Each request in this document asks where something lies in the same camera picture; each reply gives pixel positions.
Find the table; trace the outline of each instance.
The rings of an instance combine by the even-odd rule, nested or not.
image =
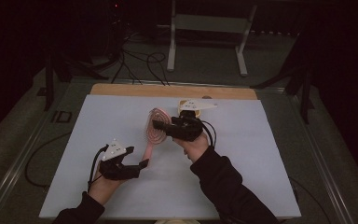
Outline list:
[[[60,210],[78,205],[80,194],[87,186],[93,156],[112,141],[113,136],[125,146],[135,146],[134,153],[123,163],[137,164],[145,150],[145,140],[140,133],[147,112],[155,105],[163,105],[174,116],[178,100],[190,97],[213,98],[202,101],[218,104],[214,110],[202,111],[201,118],[215,126],[216,151],[231,158],[242,173],[244,184],[275,216],[300,216],[266,115],[261,113],[264,109],[253,90],[96,84],[90,93],[62,155],[41,217],[53,218]],[[231,109],[235,111],[233,116],[219,115]],[[131,114],[145,114],[145,117]],[[231,119],[237,116],[244,120]],[[239,148],[242,141],[248,144],[246,149]],[[117,190],[106,205],[103,218],[218,219],[213,205],[200,191],[198,179],[188,169],[191,162],[179,146],[172,141],[158,145],[150,164],[140,178],[126,182]]]

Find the black sleeve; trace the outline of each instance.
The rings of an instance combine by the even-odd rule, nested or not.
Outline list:
[[[200,179],[206,197],[214,204],[226,223],[278,223],[269,209],[242,184],[242,176],[227,157],[218,155],[213,147],[190,167]]]
[[[91,198],[86,192],[83,192],[83,198],[77,208],[62,210],[53,224],[89,224],[95,223],[103,214],[104,207]]]

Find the wooden table edge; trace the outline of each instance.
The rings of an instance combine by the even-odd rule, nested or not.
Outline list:
[[[206,86],[162,86],[97,83],[93,85],[90,94],[257,100],[257,95],[252,89]]]

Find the dark background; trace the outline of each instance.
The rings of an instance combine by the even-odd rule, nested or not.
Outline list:
[[[243,1],[227,4],[214,0],[198,5],[201,2],[178,1],[177,9],[230,17],[242,17],[242,12],[249,10]],[[44,67],[46,43],[56,44],[76,60],[90,62],[91,55],[114,52],[116,43],[112,39],[96,38],[112,32],[109,22],[116,17],[125,18],[132,29],[150,36],[156,34],[156,24],[170,24],[171,1],[116,3],[119,8],[110,8],[113,13],[107,19],[103,16],[107,7],[101,1],[0,1],[0,121]],[[266,31],[284,35],[303,31],[292,55],[311,55],[312,84],[319,88],[358,163],[358,1],[333,5],[318,1],[262,2],[253,30],[257,34]],[[104,48],[105,41],[111,41],[110,49]],[[289,66],[299,63],[302,62],[297,57],[289,56],[286,61]]]

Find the metal stand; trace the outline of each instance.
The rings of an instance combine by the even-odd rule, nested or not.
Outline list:
[[[247,19],[208,17],[197,15],[176,14],[176,0],[172,0],[172,17],[171,17],[171,44],[168,54],[168,71],[173,71],[175,66],[176,54],[176,29],[198,30],[198,31],[215,31],[242,34],[242,41],[235,48],[237,54],[238,66],[242,77],[248,76],[245,60],[243,58],[243,49],[252,27],[252,21],[255,16],[257,6],[252,6],[251,12]]]

